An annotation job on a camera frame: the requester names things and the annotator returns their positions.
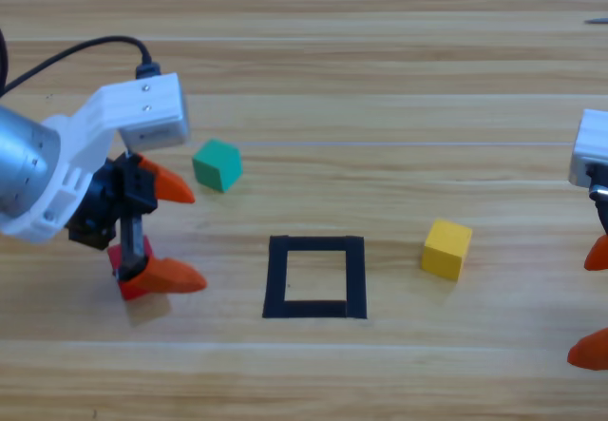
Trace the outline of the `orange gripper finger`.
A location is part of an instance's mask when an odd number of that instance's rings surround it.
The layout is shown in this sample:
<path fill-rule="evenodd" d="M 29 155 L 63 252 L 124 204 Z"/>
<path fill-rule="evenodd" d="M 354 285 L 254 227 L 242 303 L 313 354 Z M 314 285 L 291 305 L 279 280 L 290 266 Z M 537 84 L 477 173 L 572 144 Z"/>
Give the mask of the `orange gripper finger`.
<path fill-rule="evenodd" d="M 123 200 L 134 212 L 153 212 L 158 201 L 194 203 L 185 180 L 139 154 L 123 157 Z"/>
<path fill-rule="evenodd" d="M 568 353 L 567 362 L 591 371 L 608 370 L 608 330 L 606 328 L 583 337 Z"/>
<path fill-rule="evenodd" d="M 187 294 L 204 290 L 207 280 L 196 269 L 174 258 L 156 258 L 145 253 L 146 265 L 129 281 L 118 281 L 123 295 Z"/>
<path fill-rule="evenodd" d="M 608 269 L 608 236 L 599 237 L 591 247 L 585 262 L 587 271 L 602 271 Z"/>

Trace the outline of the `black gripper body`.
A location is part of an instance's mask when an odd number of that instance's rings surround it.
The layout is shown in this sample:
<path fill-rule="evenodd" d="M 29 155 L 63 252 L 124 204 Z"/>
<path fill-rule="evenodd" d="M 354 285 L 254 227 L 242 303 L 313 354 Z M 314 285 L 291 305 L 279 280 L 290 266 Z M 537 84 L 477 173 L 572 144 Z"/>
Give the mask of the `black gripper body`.
<path fill-rule="evenodd" d="M 595 203 L 598 218 L 608 234 L 608 192 L 607 192 L 607 165 L 593 164 L 587 170 L 590 177 L 589 198 Z"/>
<path fill-rule="evenodd" d="M 143 219 L 131 199 L 128 188 L 139 173 L 142 157 L 122 154 L 106 159 L 93 175 L 76 212 L 68 221 L 68 238 L 97 250 L 104 250 L 121 226 L 122 269 L 143 267 Z"/>

